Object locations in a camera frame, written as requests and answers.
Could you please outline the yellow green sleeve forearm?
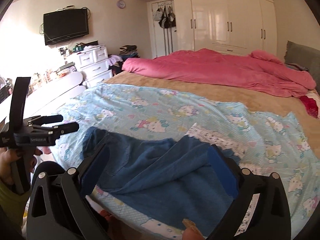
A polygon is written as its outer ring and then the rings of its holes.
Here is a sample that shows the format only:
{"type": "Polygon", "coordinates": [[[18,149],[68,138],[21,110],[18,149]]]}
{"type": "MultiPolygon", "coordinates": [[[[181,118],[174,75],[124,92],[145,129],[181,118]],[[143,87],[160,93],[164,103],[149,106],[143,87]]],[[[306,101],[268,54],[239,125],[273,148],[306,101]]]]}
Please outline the yellow green sleeve forearm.
{"type": "Polygon", "coordinates": [[[9,224],[12,225],[16,231],[21,231],[22,229],[25,207],[29,198],[30,191],[22,195],[13,193],[11,189],[1,181],[1,209],[9,219],[9,224]]]}

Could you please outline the right hand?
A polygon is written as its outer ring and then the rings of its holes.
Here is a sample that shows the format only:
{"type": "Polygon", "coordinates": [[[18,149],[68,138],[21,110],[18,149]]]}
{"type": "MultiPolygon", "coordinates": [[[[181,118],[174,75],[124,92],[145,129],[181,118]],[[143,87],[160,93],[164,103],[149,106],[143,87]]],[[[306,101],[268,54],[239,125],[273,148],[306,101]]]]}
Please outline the right hand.
{"type": "Polygon", "coordinates": [[[182,234],[182,240],[205,240],[200,230],[196,227],[196,224],[191,220],[182,220],[185,230],[182,234]]]}

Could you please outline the left hand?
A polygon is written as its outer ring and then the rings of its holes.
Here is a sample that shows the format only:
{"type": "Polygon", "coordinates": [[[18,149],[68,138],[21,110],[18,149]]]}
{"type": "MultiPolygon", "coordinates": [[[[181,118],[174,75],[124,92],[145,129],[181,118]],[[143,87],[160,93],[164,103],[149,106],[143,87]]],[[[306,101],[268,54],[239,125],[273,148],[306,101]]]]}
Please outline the left hand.
{"type": "MultiPolygon", "coordinates": [[[[37,164],[36,156],[42,155],[43,152],[38,148],[35,148],[33,157],[29,160],[29,164],[26,165],[29,173],[34,173],[35,166],[37,164]]],[[[11,171],[11,163],[18,161],[25,155],[24,150],[18,148],[1,148],[1,181],[8,186],[14,185],[14,180],[11,171]]]]}

